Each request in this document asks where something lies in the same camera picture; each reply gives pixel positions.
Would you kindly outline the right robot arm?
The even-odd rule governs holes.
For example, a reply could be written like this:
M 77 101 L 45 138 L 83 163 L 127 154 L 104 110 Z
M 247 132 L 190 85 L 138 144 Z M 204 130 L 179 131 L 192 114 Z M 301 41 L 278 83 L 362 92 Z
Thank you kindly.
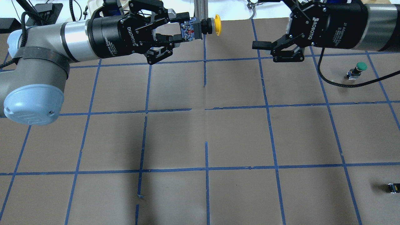
M 253 41 L 274 62 L 302 62 L 304 49 L 319 48 L 399 52 L 398 4 L 331 3 L 285 0 L 291 10 L 286 34 L 274 42 Z

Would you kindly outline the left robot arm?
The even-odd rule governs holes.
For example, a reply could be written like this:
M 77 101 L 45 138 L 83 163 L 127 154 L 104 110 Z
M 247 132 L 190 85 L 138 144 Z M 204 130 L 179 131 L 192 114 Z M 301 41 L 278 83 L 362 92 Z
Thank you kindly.
M 53 123 L 64 102 L 64 89 L 72 63 L 142 54 L 153 65 L 173 54 L 179 35 L 156 34 L 168 23 L 189 21 L 159 0 L 130 0 L 129 12 L 106 16 L 104 7 L 83 21 L 29 27 L 22 25 L 10 63 L 1 72 L 1 116 L 20 124 Z

